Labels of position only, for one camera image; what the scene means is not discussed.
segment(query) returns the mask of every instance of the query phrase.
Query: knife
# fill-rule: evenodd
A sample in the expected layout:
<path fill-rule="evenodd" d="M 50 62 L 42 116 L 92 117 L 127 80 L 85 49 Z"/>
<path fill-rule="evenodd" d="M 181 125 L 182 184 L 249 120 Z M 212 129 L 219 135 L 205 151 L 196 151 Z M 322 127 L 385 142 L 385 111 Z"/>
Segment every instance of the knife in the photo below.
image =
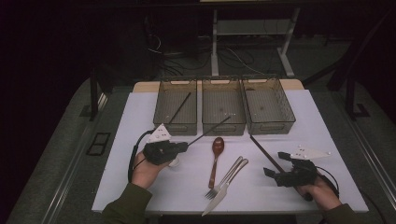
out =
<path fill-rule="evenodd" d="M 219 193 L 216 195 L 216 197 L 210 202 L 210 204 L 207 205 L 205 211 L 202 213 L 202 216 L 208 214 L 210 211 L 212 211 L 227 195 L 227 188 L 230 186 L 231 182 L 233 181 L 233 178 L 238 174 L 238 172 L 246 165 L 248 164 L 248 159 L 243 159 L 239 165 L 235 168 L 235 171 L 233 174 L 228 178 L 227 182 L 223 185 L 223 187 L 220 189 Z"/>

